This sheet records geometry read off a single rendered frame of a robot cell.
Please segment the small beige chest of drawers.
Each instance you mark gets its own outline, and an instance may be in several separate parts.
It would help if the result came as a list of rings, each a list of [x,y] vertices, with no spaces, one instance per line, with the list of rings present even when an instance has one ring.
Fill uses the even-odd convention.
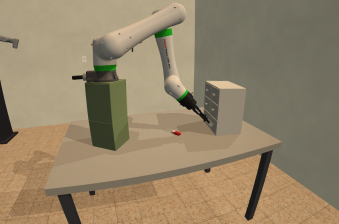
[[[240,134],[242,130],[246,88],[229,81],[205,81],[219,89],[219,100],[216,124],[216,136]]]

